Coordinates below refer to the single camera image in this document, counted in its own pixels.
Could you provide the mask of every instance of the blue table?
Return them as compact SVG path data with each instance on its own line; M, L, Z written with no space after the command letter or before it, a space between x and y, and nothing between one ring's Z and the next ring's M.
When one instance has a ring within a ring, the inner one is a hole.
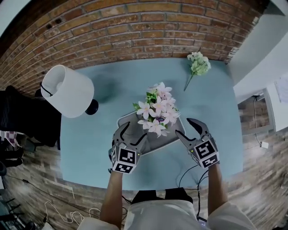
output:
M146 89L163 81L173 88L172 96L190 138L199 137L185 118L207 124L216 140L223 178L242 171L243 146L240 118L232 80L224 63L211 61L205 76L195 76L183 92L189 77L188 60L180 58L133 60L78 70L94 82L99 110L61 122L61 170L63 179L83 185L107 188L111 162L108 150L118 118L134 110L132 103L144 101ZM194 166L185 146L177 141L169 147L142 156L131 175L124 175L124 190L163 190L178 187L183 173ZM193 168L181 186L194 186L205 170Z

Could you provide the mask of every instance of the black lamp base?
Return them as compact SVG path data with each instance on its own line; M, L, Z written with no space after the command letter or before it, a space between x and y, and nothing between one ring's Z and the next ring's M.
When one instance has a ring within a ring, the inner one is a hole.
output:
M91 101L88 109L85 111L85 113L88 114L88 115L93 115L93 114L95 114L97 112L98 108L99 108L98 102L93 99Z

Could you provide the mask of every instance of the white lampshade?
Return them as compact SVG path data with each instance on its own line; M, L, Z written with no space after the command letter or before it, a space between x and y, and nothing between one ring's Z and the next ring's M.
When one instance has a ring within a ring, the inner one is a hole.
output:
M41 93L62 115L74 118L89 107L94 96L94 85L90 78L58 65L45 75Z

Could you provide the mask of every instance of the white t-shirt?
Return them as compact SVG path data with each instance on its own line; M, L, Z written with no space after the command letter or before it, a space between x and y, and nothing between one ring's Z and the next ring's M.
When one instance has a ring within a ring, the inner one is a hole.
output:
M130 206L124 230L256 230L239 208L227 202L208 217L207 227L196 219L193 205L185 200L152 200ZM78 230L118 230L115 225L85 218Z

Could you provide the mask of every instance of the gray tray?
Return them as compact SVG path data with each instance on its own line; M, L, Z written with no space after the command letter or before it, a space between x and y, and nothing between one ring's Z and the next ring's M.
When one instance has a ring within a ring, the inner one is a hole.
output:
M130 125L124 134L124 139L130 138L132 143L136 143L138 139L145 133L148 134L148 139L145 143L145 147L142 150L142 155L152 153L158 149L161 149L171 143L174 143L179 140L179 138L175 134L175 130L179 130L182 133L186 134L186 131L183 127L181 119L178 118L176 123L173 126L168 126L168 131L170 133L167 134L167 137L160 136L157 138L156 133L149 133L148 129L143 129L141 124L137 122L141 119L140 115L137 115L136 112L129 113L118 119L117 125L120 127L126 122L130 121Z

